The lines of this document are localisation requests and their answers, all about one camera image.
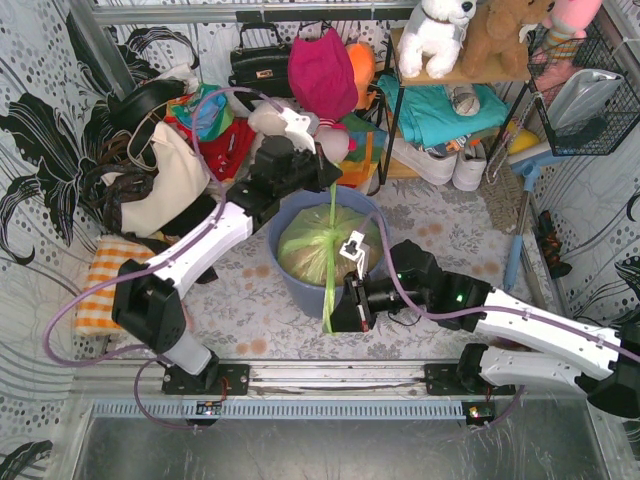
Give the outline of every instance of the white plush dog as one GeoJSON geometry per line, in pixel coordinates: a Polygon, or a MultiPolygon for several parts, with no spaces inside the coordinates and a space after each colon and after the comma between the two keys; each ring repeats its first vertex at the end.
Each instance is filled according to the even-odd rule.
{"type": "Polygon", "coordinates": [[[421,0],[404,27],[398,52],[398,68],[404,78],[417,77],[422,54],[430,56],[427,73],[442,78],[456,63],[476,0],[421,0]]]}

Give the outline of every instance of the wire basket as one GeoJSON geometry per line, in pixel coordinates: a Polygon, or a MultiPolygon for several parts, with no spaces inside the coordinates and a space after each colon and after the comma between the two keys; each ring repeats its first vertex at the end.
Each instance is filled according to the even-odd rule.
{"type": "Polygon", "coordinates": [[[532,81],[529,85],[532,91],[542,93],[544,108],[537,102],[538,110],[553,154],[609,155],[640,120],[640,100],[627,73],[615,60],[612,49],[595,25],[589,27],[584,40],[570,40],[542,50],[545,33],[544,29],[536,31],[531,46],[533,54],[529,60],[529,71],[532,81]],[[576,68],[607,70],[622,75],[624,81],[599,111],[585,120],[554,130],[547,109],[562,90],[570,72],[576,68]],[[552,77],[561,83],[554,85],[550,80],[552,77]],[[543,83],[545,89],[539,90],[538,84],[542,86],[543,83]]]}

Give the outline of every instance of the striped towel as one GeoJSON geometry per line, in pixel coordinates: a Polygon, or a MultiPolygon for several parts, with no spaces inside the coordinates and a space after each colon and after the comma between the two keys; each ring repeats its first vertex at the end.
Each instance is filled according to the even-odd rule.
{"type": "MultiPolygon", "coordinates": [[[[153,252],[143,245],[127,242],[119,237],[103,235],[98,245],[85,291],[98,283],[118,275],[120,266],[132,258],[143,263],[153,257],[153,252]]],[[[111,309],[116,286],[102,289],[85,298],[76,311],[76,332],[80,335],[109,335],[122,333],[122,329],[111,320],[111,309]]]]}
{"type": "Polygon", "coordinates": [[[542,49],[555,60],[571,60],[578,53],[582,40],[573,38],[573,32],[566,33],[557,28],[552,28],[544,37],[542,49]]]}

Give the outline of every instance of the black handbag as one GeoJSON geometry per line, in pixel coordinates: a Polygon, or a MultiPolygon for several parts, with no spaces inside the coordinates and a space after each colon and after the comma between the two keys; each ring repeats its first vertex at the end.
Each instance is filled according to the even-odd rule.
{"type": "MultiPolygon", "coordinates": [[[[240,46],[229,54],[233,75],[229,85],[249,87],[270,97],[291,98],[288,67],[291,47],[285,44],[273,23],[247,23],[240,29],[240,46]],[[276,36],[276,45],[258,48],[244,48],[243,34],[247,30],[271,30],[276,36]]],[[[248,93],[236,93],[236,97],[253,111],[248,93]]]]}

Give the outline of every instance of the stuffed animal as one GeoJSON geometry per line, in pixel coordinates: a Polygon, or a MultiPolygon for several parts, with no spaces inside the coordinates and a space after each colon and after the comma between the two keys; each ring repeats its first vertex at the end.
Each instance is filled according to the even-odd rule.
{"type": "Polygon", "coordinates": [[[353,66],[353,79],[358,89],[358,103],[355,110],[369,108],[376,97],[375,92],[368,92],[369,85],[376,74],[376,58],[373,49],[366,43],[347,45],[349,60],[353,66]]]}
{"type": "Polygon", "coordinates": [[[557,0],[551,14],[542,22],[549,29],[542,44],[544,53],[555,59],[573,58],[579,42],[561,44],[586,38],[584,29],[593,21],[601,5],[602,0],[557,0]]]}
{"type": "Polygon", "coordinates": [[[482,74],[490,54],[500,55],[508,75],[526,72],[529,54],[520,31],[544,20],[552,4],[553,0],[493,0],[478,8],[467,29],[462,73],[469,78],[482,74]]]}
{"type": "Polygon", "coordinates": [[[421,0],[411,12],[398,44],[398,68],[404,78],[417,77],[422,54],[431,59],[427,73],[442,78],[453,70],[476,0],[421,0]]]}
{"type": "Polygon", "coordinates": [[[349,137],[347,127],[341,123],[319,126],[313,138],[322,146],[322,153],[327,160],[334,165],[342,163],[349,152],[353,152],[357,147],[355,140],[349,137]]]}

